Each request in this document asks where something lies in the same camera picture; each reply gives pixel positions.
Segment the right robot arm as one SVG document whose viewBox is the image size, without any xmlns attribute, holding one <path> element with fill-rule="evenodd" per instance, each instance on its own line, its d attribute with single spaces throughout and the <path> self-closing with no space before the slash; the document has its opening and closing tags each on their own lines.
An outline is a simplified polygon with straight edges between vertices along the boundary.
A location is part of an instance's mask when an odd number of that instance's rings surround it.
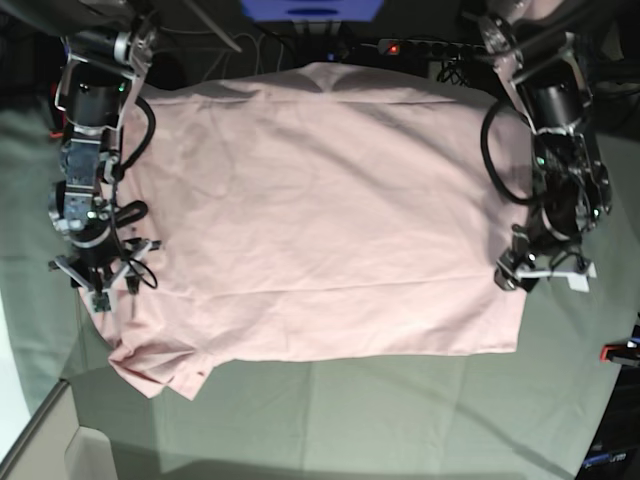
<svg viewBox="0 0 640 480">
<path fill-rule="evenodd" d="M 157 40 L 155 14 L 145 1 L 117 1 L 104 24 L 62 38 L 66 64 L 54 105 L 63 116 L 64 178 L 50 194 L 49 216 L 72 254 L 50 265 L 64 271 L 72 287 L 99 296 L 119 280 L 132 294 L 140 285 L 158 286 L 143 258 L 159 242 L 119 236 L 147 215 L 148 206 L 117 203 L 119 184 L 156 130 L 155 114 L 140 95 Z"/>
</svg>

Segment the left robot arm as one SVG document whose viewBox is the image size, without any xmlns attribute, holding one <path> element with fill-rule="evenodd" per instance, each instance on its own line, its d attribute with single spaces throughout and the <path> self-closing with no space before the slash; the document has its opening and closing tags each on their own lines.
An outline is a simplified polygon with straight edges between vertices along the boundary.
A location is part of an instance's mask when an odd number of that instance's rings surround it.
<svg viewBox="0 0 640 480">
<path fill-rule="evenodd" d="M 586 292 L 596 275 L 583 237 L 612 207 L 609 173 L 592 123 L 593 94 L 576 52 L 576 33 L 598 15 L 596 1 L 490 1 L 478 20 L 486 53 L 507 97 L 486 113 L 480 132 L 485 169 L 505 200 L 528 209 L 498 258 L 495 283 L 531 291 L 564 278 Z M 532 192 L 519 196 L 498 174 L 489 133 L 513 108 L 531 130 Z"/>
</svg>

